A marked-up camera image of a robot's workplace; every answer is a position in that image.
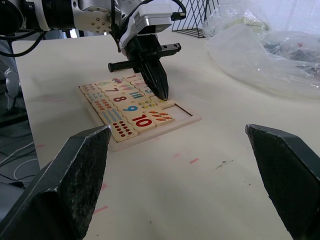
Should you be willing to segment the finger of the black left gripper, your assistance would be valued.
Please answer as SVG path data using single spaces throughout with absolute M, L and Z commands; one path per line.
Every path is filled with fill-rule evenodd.
M 150 81 L 153 93 L 161 100 L 169 98 L 169 85 L 167 74 L 159 59 L 152 59 L 150 62 Z
M 159 62 L 141 62 L 140 73 L 152 92 L 160 99 L 163 98 L 162 67 Z

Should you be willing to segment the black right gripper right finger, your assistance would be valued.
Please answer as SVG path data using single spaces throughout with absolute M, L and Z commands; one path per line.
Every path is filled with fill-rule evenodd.
M 247 124 L 263 185 L 294 240 L 320 238 L 320 158 L 298 136 Z

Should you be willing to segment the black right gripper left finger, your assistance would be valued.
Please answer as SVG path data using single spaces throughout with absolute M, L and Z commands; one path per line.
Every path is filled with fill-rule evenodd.
M 109 125 L 81 131 L 27 187 L 1 183 L 1 239 L 83 239 L 102 188 L 111 136 Z

